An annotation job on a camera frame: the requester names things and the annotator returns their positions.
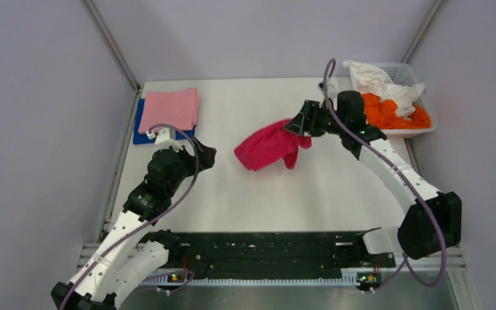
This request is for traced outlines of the magenta t shirt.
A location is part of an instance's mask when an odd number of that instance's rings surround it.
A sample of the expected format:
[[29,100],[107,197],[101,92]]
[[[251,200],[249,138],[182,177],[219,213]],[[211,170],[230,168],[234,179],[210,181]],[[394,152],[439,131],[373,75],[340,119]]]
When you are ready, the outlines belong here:
[[238,161],[249,171],[259,171],[278,160],[283,160],[287,169],[293,169],[299,149],[310,148],[312,139],[285,130],[289,122],[283,119],[251,134],[234,150]]

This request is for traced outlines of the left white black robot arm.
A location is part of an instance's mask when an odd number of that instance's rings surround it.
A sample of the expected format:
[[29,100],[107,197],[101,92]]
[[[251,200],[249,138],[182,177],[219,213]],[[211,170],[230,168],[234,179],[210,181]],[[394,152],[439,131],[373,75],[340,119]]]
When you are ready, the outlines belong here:
[[135,187],[115,224],[88,262],[67,282],[51,291],[57,309],[119,309],[129,294],[153,271],[181,259],[177,238],[165,232],[147,242],[133,258],[135,246],[164,215],[175,208],[173,196],[187,178],[214,166],[216,149],[189,139],[193,149],[175,140],[159,142],[143,181]]

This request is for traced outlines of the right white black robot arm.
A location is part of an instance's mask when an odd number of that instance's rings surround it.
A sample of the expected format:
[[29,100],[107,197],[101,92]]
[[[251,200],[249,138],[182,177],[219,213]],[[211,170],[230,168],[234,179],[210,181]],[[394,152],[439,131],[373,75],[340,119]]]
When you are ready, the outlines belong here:
[[366,121],[364,99],[354,90],[337,96],[337,108],[306,100],[284,129],[298,136],[335,134],[343,147],[384,184],[404,211],[396,227],[365,232],[353,248],[353,258],[370,266],[382,253],[403,252],[418,260],[457,246],[461,239],[462,201],[428,183],[395,151],[387,136]]

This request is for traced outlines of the folded pink t shirt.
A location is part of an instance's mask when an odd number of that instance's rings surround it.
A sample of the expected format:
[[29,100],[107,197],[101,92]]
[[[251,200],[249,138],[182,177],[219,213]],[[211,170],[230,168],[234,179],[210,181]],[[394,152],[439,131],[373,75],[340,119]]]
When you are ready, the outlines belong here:
[[168,124],[180,130],[192,130],[197,123],[200,95],[196,88],[175,92],[148,92],[145,96],[139,134],[153,125]]

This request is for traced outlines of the crumpled white t shirt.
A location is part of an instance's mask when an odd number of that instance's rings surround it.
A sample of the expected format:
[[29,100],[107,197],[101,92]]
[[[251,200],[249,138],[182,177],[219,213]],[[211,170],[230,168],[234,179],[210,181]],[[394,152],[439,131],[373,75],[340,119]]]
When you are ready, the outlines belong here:
[[426,85],[415,77],[411,66],[405,63],[372,64],[346,60],[342,66],[348,69],[355,90],[361,94],[374,94],[381,101],[393,100],[398,106],[397,116],[414,112],[414,106],[426,89]]

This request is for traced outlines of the crumpled orange t shirt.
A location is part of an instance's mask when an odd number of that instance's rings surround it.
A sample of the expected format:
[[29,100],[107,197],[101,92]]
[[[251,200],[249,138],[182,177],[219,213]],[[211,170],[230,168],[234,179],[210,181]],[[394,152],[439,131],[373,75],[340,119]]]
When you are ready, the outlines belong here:
[[381,130],[393,129],[428,129],[431,127],[431,118],[428,113],[418,106],[415,111],[407,116],[397,116],[397,104],[390,99],[380,101],[374,94],[362,94],[364,100],[364,113],[367,122]]

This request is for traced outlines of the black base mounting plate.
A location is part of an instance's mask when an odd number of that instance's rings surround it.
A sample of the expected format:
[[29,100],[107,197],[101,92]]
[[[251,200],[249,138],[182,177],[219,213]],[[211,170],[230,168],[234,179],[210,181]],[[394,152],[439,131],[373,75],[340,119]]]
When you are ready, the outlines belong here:
[[369,254],[360,231],[170,232],[146,234],[163,241],[167,269],[188,269],[195,280],[334,280],[348,268],[395,267],[393,254]]

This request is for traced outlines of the white plastic basket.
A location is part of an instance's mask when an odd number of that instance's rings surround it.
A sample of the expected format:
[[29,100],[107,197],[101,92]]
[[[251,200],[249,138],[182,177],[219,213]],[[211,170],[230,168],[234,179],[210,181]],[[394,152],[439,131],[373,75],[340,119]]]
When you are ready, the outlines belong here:
[[412,138],[436,129],[426,85],[407,63],[342,62],[352,89],[361,94],[367,122],[392,138]]

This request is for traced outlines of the aluminium frame rail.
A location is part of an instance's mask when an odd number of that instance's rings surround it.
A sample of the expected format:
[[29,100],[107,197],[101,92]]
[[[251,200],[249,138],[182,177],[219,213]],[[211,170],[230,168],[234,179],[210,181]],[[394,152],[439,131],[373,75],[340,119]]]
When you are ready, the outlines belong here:
[[[95,243],[86,243],[81,252],[77,270],[80,270],[88,259],[91,258],[93,252],[96,250]],[[433,254],[430,257],[422,258],[421,260],[408,260],[414,271],[422,273],[439,272],[440,269],[440,255]],[[447,270],[462,271],[466,267],[464,258],[461,255],[459,248],[454,247],[448,250],[448,264]],[[263,278],[241,279],[234,278],[233,276],[218,276],[211,278],[204,276],[203,278],[195,278],[188,284],[192,286],[360,286],[364,281],[366,283],[377,283],[377,275],[371,276],[374,268],[350,267],[346,269],[338,269],[336,273],[339,275],[322,275],[322,276],[295,276],[294,278],[279,278],[278,276],[264,276]],[[158,269],[157,271],[146,276],[140,283],[145,286],[158,286],[158,287],[179,287],[181,284],[186,283],[186,280],[180,279],[179,274],[165,276],[165,269]]]

